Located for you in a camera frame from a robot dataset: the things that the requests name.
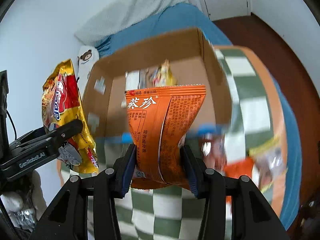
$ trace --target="nutrition label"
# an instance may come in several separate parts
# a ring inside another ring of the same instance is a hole
[[[143,111],[143,110],[128,111],[129,126],[131,126],[132,124],[135,127],[138,126],[137,130],[131,132],[131,135],[136,140],[138,166],[141,164],[140,150],[143,153],[146,152],[146,140],[147,140],[148,130],[142,130],[146,116],[147,116],[147,111]]]
[[[179,164],[180,154],[177,146],[195,119],[201,103],[202,99],[199,95],[172,96],[171,98],[160,147],[160,169],[166,181],[181,181],[183,171]]]

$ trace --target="white wall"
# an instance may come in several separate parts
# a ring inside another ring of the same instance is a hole
[[[251,10],[291,47],[320,95],[320,26],[304,1],[251,0]]]
[[[111,0],[15,0],[0,23],[0,70],[8,70],[8,111],[18,137],[42,126],[42,85],[81,43],[74,31]],[[7,118],[9,142],[14,133]],[[49,203],[60,189],[56,161],[38,169]]]

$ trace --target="cartoon bear face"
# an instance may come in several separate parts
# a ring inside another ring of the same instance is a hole
[[[89,49],[87,52],[85,52],[83,55],[81,55],[80,59],[83,61],[87,61],[89,58],[91,58],[92,52],[91,49]]]

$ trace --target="blurred snack package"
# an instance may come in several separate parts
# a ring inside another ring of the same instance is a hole
[[[206,133],[199,138],[199,146],[207,168],[223,171],[227,164],[224,152],[224,135],[222,133]]]
[[[188,188],[178,144],[201,108],[205,86],[158,87],[152,92],[126,91],[129,130],[137,146],[138,172],[131,186],[156,189],[175,184]]]
[[[58,64],[43,85],[42,121],[51,131],[74,119],[82,121],[83,130],[65,141],[59,148],[58,159],[79,173],[98,172],[95,142],[84,118],[73,65],[69,59]]]
[[[279,137],[274,137],[263,145],[250,149],[249,156],[254,160],[259,170],[259,189],[262,192],[271,186],[277,176],[286,172]]]
[[[252,169],[254,162],[252,158],[246,157],[244,160],[228,164],[224,168],[224,172],[227,177],[238,179],[242,175],[246,175],[252,178]]]
[[[154,87],[175,86],[177,80],[172,75],[169,60],[165,60],[151,75],[150,81]]]
[[[146,88],[148,69],[134,70],[125,73],[125,91]],[[126,108],[125,97],[121,107]]]

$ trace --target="blue bedsheet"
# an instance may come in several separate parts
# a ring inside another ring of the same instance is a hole
[[[193,5],[180,3],[167,8],[162,13],[150,16],[129,28],[104,38],[96,48],[99,51],[100,57],[104,57],[145,38],[188,27],[200,28],[212,44],[232,45],[225,34],[204,16],[198,8]],[[278,83],[276,81],[274,83],[284,112],[288,142],[286,191],[280,215],[280,220],[287,229],[295,219],[299,208],[302,163],[301,145],[299,130],[292,109],[282,94]]]

